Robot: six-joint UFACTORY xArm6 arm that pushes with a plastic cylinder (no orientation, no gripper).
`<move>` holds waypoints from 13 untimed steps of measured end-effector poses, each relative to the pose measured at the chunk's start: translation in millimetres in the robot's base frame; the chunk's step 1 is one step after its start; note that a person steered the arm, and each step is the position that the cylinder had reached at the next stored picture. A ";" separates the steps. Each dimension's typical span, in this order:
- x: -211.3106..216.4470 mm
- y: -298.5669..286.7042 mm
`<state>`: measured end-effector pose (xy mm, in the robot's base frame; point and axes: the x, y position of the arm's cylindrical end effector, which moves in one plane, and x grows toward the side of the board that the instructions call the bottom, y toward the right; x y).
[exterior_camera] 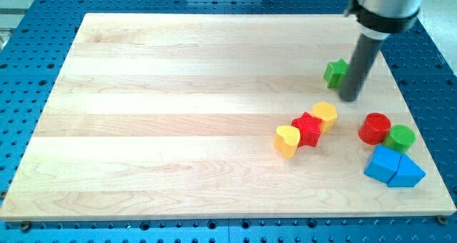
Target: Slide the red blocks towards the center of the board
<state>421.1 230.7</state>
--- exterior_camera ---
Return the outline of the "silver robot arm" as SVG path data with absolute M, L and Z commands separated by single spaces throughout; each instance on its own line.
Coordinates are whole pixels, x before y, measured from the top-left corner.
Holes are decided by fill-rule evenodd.
M 423 0 L 348 0 L 344 16 L 355 15 L 361 34 L 378 41 L 409 30 Z

